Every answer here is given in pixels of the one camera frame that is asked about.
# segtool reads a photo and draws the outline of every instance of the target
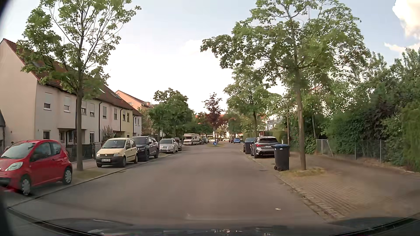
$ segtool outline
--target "fence post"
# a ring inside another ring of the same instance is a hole
[[[379,140],[379,163],[382,163],[382,140]]]

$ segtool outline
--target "motorhome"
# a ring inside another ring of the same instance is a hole
[[[197,145],[200,143],[199,134],[184,134],[184,145]]]

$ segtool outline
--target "sky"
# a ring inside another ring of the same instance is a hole
[[[405,47],[420,47],[420,0],[341,0],[360,18],[365,44],[388,63]],[[38,0],[11,0],[0,19],[0,39],[23,39],[30,11]],[[229,34],[235,22],[249,16],[255,0],[133,0],[141,6],[119,35],[105,71],[108,86],[144,101],[155,91],[172,88],[188,97],[195,112],[205,111],[203,101],[213,92],[223,99],[223,89],[233,82],[231,70],[221,69],[210,52],[200,52],[201,41]],[[270,92],[282,94],[281,85]]]

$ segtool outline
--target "row house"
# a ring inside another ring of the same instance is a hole
[[[0,110],[4,117],[4,143],[29,139],[53,139],[64,145],[75,143],[76,96],[57,82],[39,83],[34,73],[22,72],[23,61],[16,44],[0,43]],[[141,114],[107,86],[98,98],[82,101],[83,144],[101,142],[103,130],[113,129],[117,137],[141,133]]]

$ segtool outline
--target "street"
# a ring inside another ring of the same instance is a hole
[[[148,226],[319,224],[290,187],[242,144],[185,147],[13,208],[40,220],[95,218]]]

